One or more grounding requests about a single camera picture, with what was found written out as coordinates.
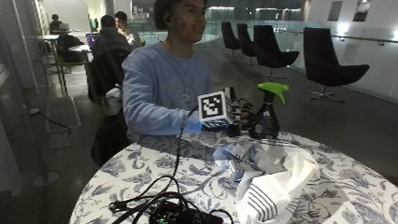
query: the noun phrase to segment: black bottle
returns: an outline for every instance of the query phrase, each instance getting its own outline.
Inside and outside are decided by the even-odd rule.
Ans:
[[[255,139],[277,139],[280,127],[275,113],[275,95],[277,94],[285,103],[283,92],[289,89],[289,86],[273,82],[257,86],[264,91],[264,103],[251,121],[249,135]]]

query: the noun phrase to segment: chair base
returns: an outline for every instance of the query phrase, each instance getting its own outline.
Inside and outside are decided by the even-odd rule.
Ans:
[[[257,65],[257,63],[252,60],[252,57],[249,57],[249,63],[245,64],[245,66]]]
[[[232,54],[225,54],[227,57],[240,57],[240,54],[236,54],[236,49],[233,49],[233,53]]]
[[[267,78],[269,79],[269,81],[273,81],[275,79],[287,79],[287,77],[273,76],[273,71],[275,71],[275,69],[272,68],[271,73],[267,76]]]
[[[317,92],[317,91],[305,91],[305,92],[315,94],[315,96],[311,97],[309,100],[332,99],[340,103],[345,102],[344,100],[333,97],[335,92],[327,92],[327,86],[323,87],[323,92]]]

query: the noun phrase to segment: person sitting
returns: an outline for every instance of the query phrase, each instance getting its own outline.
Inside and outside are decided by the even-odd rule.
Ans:
[[[124,35],[122,35],[116,28],[115,19],[110,15],[102,17],[102,31],[92,48],[92,55],[96,57],[111,49],[132,50],[127,43]]]
[[[119,32],[126,36],[128,44],[134,49],[142,46],[142,39],[138,31],[131,29],[127,25],[127,14],[123,11],[119,11],[115,14],[116,26],[119,28]]]
[[[54,14],[51,16],[52,22],[50,23],[50,34],[55,35],[58,34],[58,31],[60,31],[60,24],[63,23],[60,21],[60,17],[58,14]]]
[[[164,41],[135,49],[124,60],[124,117],[131,141],[148,135],[201,132],[199,96],[213,91],[212,71],[193,45],[205,29],[207,0],[158,0],[155,23]]]

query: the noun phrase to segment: white cloth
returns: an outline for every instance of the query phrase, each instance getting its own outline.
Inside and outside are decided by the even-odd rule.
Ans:
[[[227,144],[215,152],[217,165],[240,181],[237,216],[245,224],[287,223],[300,193],[320,178],[308,151],[277,140]]]

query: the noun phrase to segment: black chair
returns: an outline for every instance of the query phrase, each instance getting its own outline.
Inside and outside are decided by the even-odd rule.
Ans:
[[[247,55],[251,59],[248,65],[253,65],[256,64],[252,61],[252,58],[256,57],[256,49],[255,49],[255,43],[249,36],[248,25],[245,23],[237,23],[237,38],[239,38],[241,53]]]
[[[273,81],[275,78],[285,78],[273,77],[273,70],[275,68],[287,67],[293,64],[300,52],[283,52],[280,50],[272,25],[255,26],[255,46],[259,65],[272,68],[269,73],[271,81]]]
[[[304,29],[304,58],[308,79],[323,85],[323,92],[307,91],[316,94],[312,99],[331,98],[339,102],[343,100],[332,97],[333,92],[327,93],[327,87],[349,85],[359,81],[366,74],[370,66],[340,65],[332,41],[332,30],[309,28]]]
[[[233,55],[236,55],[236,50],[240,49],[239,39],[235,35],[232,23],[224,21],[221,23],[221,31],[223,31],[223,40],[224,46],[227,49],[233,51]]]
[[[107,93],[115,88],[123,89],[123,62],[130,53],[126,49],[111,49],[98,55],[87,66],[88,98],[91,101],[102,99],[104,112]]]

